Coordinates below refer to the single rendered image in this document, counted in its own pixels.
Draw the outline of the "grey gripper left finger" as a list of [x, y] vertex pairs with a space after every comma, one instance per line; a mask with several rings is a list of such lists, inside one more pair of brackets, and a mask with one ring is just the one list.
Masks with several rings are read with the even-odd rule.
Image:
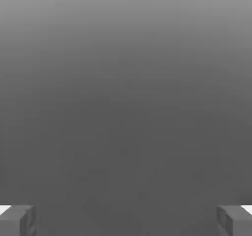
[[36, 206], [11, 205], [0, 215], [0, 236], [37, 236]]

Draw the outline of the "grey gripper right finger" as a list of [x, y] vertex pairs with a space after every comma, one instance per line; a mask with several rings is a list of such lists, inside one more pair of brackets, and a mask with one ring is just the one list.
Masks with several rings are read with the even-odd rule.
[[252, 236], [252, 205], [218, 205], [219, 236]]

